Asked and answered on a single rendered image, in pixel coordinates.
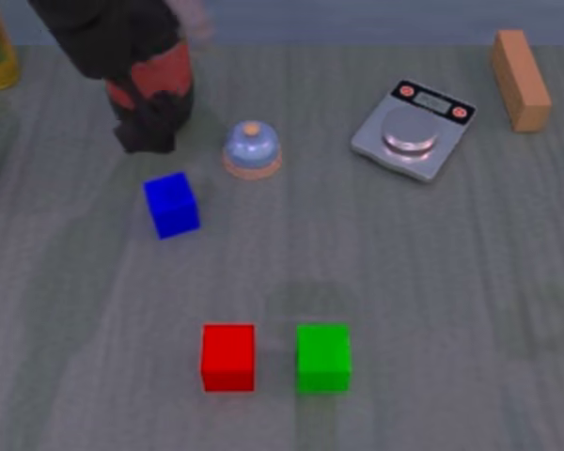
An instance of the digital scale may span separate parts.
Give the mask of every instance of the digital scale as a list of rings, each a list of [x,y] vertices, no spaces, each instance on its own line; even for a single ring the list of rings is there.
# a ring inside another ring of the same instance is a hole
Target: digital scale
[[[432,181],[477,109],[409,80],[384,97],[351,141],[356,153],[421,181]]]

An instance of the gray wall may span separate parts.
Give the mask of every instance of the gray wall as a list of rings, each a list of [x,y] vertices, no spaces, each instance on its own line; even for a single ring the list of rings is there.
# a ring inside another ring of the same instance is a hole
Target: gray wall
[[[211,0],[209,5],[220,42],[484,44],[497,28],[517,27],[533,43],[564,44],[564,0]],[[26,0],[0,0],[0,8],[15,43],[53,42]]]

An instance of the cube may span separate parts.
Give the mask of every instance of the cube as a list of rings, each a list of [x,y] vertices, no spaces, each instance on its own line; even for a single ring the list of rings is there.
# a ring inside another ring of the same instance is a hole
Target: cube
[[[297,327],[296,388],[299,393],[349,390],[352,373],[349,327],[303,324]]]
[[[144,192],[160,240],[200,228],[195,196],[183,173],[146,181]]]
[[[206,392],[255,390],[255,326],[203,326],[200,375]]]

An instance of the gray table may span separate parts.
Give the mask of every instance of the gray table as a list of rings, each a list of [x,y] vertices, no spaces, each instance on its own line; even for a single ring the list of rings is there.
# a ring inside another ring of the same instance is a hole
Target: gray table
[[[0,93],[0,451],[564,451],[564,48],[510,131],[485,48],[232,47],[196,64],[167,157],[126,157],[102,84],[22,49]],[[401,77],[478,105],[431,186],[349,151]],[[222,139],[279,130],[240,182]],[[142,182],[186,171],[204,226],[157,241]],[[352,390],[297,398],[293,328],[352,327]],[[258,391],[207,396],[208,321],[258,326]]]

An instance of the blue cube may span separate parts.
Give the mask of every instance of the blue cube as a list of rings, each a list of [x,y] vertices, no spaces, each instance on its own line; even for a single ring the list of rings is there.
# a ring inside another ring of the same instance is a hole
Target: blue cube
[[[144,192],[160,240],[200,228],[198,205],[183,173],[146,181]]]

